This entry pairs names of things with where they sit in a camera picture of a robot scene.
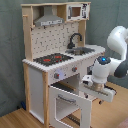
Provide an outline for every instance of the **toy kitchen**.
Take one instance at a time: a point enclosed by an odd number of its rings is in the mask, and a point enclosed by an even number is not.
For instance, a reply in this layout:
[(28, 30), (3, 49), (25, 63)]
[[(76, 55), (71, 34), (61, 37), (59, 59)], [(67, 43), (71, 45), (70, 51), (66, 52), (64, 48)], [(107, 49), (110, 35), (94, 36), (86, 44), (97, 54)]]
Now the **toy kitchen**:
[[(79, 91), (105, 49), (85, 43), (90, 2), (22, 4), (26, 111), (45, 128), (90, 128), (92, 100)], [(73, 112), (81, 118), (73, 121)]]

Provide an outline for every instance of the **countertop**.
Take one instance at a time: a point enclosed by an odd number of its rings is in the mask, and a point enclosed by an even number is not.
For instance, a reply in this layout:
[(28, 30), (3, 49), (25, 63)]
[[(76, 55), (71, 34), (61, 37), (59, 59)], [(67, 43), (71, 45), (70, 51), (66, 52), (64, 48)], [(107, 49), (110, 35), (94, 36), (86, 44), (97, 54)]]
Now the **countertop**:
[(95, 51), (91, 52), (91, 53), (88, 53), (88, 54), (85, 54), (85, 55), (82, 55), (82, 56), (80, 56), (80, 55), (79, 56), (74, 56), (74, 55), (65, 53), (65, 51), (59, 51), (61, 54), (73, 57), (74, 59), (67, 60), (65, 62), (58, 63), (58, 64), (55, 64), (55, 65), (51, 65), (49, 67), (43, 66), (43, 65), (38, 64), (36, 62), (31, 62), (31, 61), (29, 61), (27, 59), (24, 59), (23, 62), (27, 63), (28, 65), (31, 65), (31, 66), (33, 66), (35, 68), (38, 68), (39, 70), (48, 72), (48, 71), (56, 69), (58, 67), (65, 66), (65, 65), (77, 62), (77, 61), (82, 61), (83, 59), (88, 59), (90, 57), (93, 57), (93, 56), (96, 56), (96, 55), (98, 55), (100, 53), (104, 53), (105, 52), (105, 48), (103, 48), (101, 46), (97, 46), (97, 45), (86, 45), (86, 48), (91, 48), (91, 49), (94, 49)]

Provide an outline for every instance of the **knob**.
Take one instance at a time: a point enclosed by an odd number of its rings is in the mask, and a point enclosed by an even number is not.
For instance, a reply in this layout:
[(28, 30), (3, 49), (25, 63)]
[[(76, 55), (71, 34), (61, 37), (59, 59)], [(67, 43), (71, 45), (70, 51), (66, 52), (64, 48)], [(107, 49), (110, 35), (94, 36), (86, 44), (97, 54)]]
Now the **knob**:
[(76, 70), (77, 70), (77, 67), (73, 67), (73, 68), (72, 68), (72, 71), (73, 71), (73, 72), (76, 72)]
[(59, 74), (58, 74), (58, 73), (55, 73), (55, 74), (54, 74), (54, 78), (55, 78), (55, 79), (59, 79)]

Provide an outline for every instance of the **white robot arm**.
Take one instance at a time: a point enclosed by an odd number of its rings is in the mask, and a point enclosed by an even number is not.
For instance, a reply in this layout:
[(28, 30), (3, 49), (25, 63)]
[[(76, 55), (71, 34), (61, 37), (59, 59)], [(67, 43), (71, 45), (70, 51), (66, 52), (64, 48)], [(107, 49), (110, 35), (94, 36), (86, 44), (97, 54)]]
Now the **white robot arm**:
[(118, 26), (112, 30), (107, 39), (107, 45), (111, 50), (121, 55), (121, 60), (105, 56), (98, 57), (94, 62), (92, 75), (85, 75), (83, 77), (83, 83), (79, 87), (81, 91), (84, 89), (86, 94), (112, 102), (116, 91), (105, 86), (105, 84), (109, 75), (113, 75), (118, 78), (122, 78), (127, 75), (127, 43), (125, 41), (127, 38), (128, 29)]

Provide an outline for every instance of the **wall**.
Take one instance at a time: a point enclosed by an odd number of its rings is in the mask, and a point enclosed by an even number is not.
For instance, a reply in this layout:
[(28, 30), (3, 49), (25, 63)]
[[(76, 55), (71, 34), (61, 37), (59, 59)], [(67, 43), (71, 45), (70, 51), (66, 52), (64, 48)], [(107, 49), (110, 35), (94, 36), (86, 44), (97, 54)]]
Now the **wall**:
[[(16, 110), (25, 101), (22, 60), (24, 40), (20, 4), (43, 3), (50, 0), (0, 0), (0, 116)], [(111, 30), (122, 25), (128, 27), (127, 0), (90, 0), (90, 20), (87, 21), (86, 43), (106, 48), (106, 56), (120, 58), (106, 44)], [(109, 81), (128, 88), (128, 77)]]

